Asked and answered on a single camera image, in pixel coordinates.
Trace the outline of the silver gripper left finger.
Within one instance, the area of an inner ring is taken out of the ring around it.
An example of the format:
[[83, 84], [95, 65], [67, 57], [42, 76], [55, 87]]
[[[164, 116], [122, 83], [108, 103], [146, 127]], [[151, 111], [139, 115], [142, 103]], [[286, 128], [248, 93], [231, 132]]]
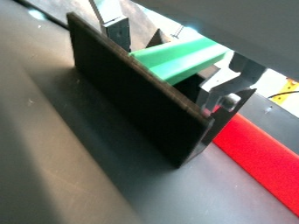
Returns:
[[88, 0], [95, 11], [102, 33], [131, 52], [128, 17], [123, 14], [119, 0]]

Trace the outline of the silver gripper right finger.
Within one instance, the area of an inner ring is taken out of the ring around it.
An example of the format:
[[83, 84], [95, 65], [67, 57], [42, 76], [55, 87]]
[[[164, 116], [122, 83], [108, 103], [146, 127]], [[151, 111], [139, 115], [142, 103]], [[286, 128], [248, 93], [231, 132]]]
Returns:
[[238, 92], [251, 87], [267, 68], [239, 53], [234, 53], [228, 67], [220, 69], [202, 84], [196, 104], [204, 113], [220, 106], [228, 112], [240, 102]]

